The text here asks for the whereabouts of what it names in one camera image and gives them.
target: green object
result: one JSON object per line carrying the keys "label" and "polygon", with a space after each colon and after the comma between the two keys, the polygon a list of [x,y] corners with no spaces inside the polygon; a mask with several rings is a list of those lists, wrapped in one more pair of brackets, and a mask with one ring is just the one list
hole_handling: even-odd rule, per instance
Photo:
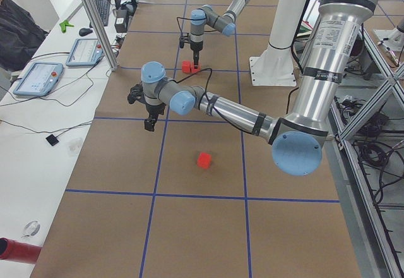
{"label": "green object", "polygon": [[69,20],[64,20],[63,22],[59,23],[62,29],[62,33],[66,33],[66,27],[74,27],[73,24],[69,23]]}

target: computer mouse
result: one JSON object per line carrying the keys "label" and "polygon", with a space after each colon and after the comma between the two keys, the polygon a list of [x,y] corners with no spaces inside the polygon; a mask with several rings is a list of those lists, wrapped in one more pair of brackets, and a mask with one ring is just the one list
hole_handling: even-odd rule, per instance
{"label": "computer mouse", "polygon": [[80,37],[84,37],[84,36],[87,36],[89,33],[92,33],[92,32],[93,32],[93,30],[91,28],[83,27],[78,31],[78,34],[80,35]]}

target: keyboard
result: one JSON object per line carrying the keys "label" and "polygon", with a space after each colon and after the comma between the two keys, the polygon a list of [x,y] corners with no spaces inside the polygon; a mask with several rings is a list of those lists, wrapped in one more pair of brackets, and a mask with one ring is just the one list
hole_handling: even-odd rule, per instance
{"label": "keyboard", "polygon": [[100,14],[102,24],[106,27],[109,20],[109,10],[111,3],[109,0],[94,0],[97,11]]}

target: red cylinder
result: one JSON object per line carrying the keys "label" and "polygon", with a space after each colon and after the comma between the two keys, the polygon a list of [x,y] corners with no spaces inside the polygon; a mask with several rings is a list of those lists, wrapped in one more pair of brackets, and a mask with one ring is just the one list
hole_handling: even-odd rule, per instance
{"label": "red cylinder", "polygon": [[40,246],[0,238],[1,260],[35,264],[41,249]]}

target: metal pole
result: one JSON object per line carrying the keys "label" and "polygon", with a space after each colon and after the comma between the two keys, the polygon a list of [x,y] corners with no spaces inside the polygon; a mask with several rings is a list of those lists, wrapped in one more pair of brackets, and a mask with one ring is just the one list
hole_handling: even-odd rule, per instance
{"label": "metal pole", "polygon": [[95,34],[97,35],[98,40],[102,46],[102,50],[104,52],[105,57],[108,60],[109,66],[112,71],[117,69],[118,63],[116,61],[116,57],[112,52],[111,44],[109,42],[107,33],[105,32],[104,26],[102,24],[100,15],[95,7],[94,0],[81,0],[83,2],[84,8],[87,12],[87,16],[93,25]]}

